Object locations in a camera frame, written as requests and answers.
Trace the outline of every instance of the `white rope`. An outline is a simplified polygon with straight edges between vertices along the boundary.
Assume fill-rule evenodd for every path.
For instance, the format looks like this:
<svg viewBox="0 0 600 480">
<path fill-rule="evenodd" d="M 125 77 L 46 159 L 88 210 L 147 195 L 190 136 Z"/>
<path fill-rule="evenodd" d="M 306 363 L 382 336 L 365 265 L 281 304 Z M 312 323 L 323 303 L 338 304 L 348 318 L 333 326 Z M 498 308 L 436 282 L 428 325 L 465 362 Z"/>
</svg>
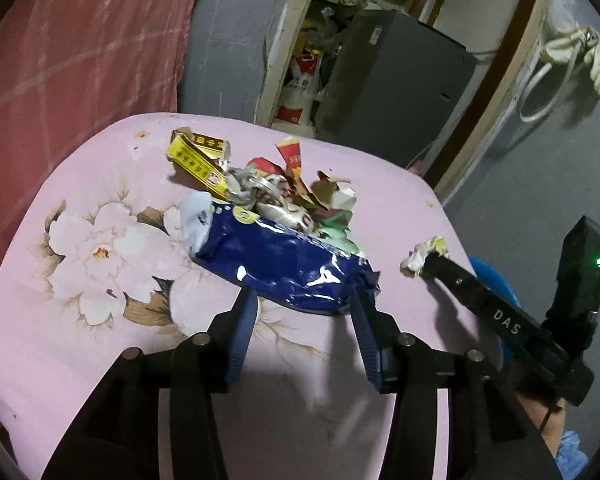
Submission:
<svg viewBox="0 0 600 480">
<path fill-rule="evenodd" d="M 536 88 L 536 86 L 538 86 L 538 83 L 542 81 L 542 78 L 544 78 L 544 76 L 546 76 L 550 72 L 550 70 L 553 68 L 553 64 L 550 62 L 545 63 L 544 66 L 531 78 L 529 83 L 526 85 L 525 90 L 522 92 L 522 95 L 520 96 L 520 103 L 519 103 L 520 119 L 522 120 L 523 123 L 529 124 L 529 123 L 535 123 L 536 121 L 539 121 L 545 115 L 547 115 L 551 111 L 551 109 L 555 106 L 555 104 L 558 102 L 558 99 L 560 98 L 562 92 L 564 91 L 565 86 L 567 85 L 567 81 L 571 78 L 571 75 L 573 74 L 573 69 L 576 65 L 576 61 L 577 61 L 578 55 L 580 54 L 580 51 L 582 49 L 582 45 L 583 45 L 583 42 L 579 41 L 573 47 L 573 51 L 571 52 L 571 57 L 569 59 L 568 65 L 567 65 L 567 71 L 564 73 L 564 77 L 562 78 L 560 86 L 558 86 L 558 89 L 555 91 L 554 97 L 540 111 L 536 112 L 533 115 L 526 116 L 526 115 L 523 115 L 523 113 L 522 113 L 522 110 L 525 106 L 526 99 L 529 97 L 529 94 L 531 94 L 531 92 L 534 90 L 534 88 Z"/>
</svg>

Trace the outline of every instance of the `red cloth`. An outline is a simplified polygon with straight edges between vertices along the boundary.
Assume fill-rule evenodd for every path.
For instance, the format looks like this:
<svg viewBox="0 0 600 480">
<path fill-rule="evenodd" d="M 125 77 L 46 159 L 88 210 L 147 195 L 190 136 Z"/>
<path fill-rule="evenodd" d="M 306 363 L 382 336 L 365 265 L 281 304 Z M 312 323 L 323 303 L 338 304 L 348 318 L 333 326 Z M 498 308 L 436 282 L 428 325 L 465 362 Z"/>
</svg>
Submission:
<svg viewBox="0 0 600 480">
<path fill-rule="evenodd" d="M 0 262 L 67 155 L 121 118 L 176 111 L 193 3 L 16 0 L 0 22 Z"/>
</svg>

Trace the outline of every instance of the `blue plastic bag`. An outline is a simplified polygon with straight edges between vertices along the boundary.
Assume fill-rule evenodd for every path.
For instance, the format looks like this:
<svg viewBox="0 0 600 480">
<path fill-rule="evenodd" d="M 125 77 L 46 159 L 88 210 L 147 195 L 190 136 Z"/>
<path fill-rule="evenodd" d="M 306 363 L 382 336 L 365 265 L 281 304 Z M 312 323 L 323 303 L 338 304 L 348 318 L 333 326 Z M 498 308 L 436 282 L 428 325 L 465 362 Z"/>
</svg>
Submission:
<svg viewBox="0 0 600 480">
<path fill-rule="evenodd" d="M 180 215 L 196 263 L 279 304 L 335 315 L 349 310 L 355 286 L 378 291 L 378 273 L 366 259 L 208 193 L 189 195 Z"/>
</svg>

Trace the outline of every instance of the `white flower print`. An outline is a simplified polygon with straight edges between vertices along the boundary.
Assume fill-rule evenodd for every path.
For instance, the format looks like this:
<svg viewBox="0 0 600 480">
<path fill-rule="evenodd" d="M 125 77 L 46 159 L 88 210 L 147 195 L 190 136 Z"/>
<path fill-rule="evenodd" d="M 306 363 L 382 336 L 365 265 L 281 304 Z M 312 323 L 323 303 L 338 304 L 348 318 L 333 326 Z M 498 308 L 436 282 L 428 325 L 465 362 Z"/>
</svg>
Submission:
<svg viewBox="0 0 600 480">
<path fill-rule="evenodd" d="M 194 263 L 182 245 L 180 209 L 168 208 L 164 228 L 187 272 L 171 285 L 169 307 L 174 325 L 187 336 L 205 331 L 216 314 L 231 309 L 240 287 Z"/>
<path fill-rule="evenodd" d="M 89 325 L 123 314 L 126 296 L 148 303 L 160 286 L 186 272 L 168 236 L 138 222 L 128 207 L 107 203 L 92 222 L 63 212 L 49 227 L 49 246 L 64 256 L 48 277 L 55 298 L 77 298 Z"/>
</svg>

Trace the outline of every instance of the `screw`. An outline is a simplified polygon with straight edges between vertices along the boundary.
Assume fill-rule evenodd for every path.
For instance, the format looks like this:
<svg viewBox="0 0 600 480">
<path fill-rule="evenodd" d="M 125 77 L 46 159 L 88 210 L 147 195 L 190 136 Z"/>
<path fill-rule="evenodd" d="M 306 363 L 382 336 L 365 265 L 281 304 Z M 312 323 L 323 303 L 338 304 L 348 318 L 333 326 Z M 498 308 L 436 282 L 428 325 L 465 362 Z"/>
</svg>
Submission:
<svg viewBox="0 0 600 480">
<path fill-rule="evenodd" d="M 398 335 L 396 341 L 400 346 L 411 346 L 416 343 L 416 338 L 413 334 L 407 334 L 406 332 L 402 332 Z"/>
<path fill-rule="evenodd" d="M 211 336 L 206 332 L 198 332 L 191 338 L 191 342 L 195 346 L 206 346 L 211 343 Z"/>
<path fill-rule="evenodd" d="M 127 348 L 122 351 L 122 358 L 127 361 L 133 361 L 136 357 L 140 355 L 140 349 L 136 346 L 132 346 L 131 348 Z"/>
<path fill-rule="evenodd" d="M 473 361 L 474 363 L 479 363 L 480 361 L 484 361 L 484 354 L 479 350 L 471 349 L 466 353 L 466 356 L 469 358 L 469 361 Z"/>
</svg>

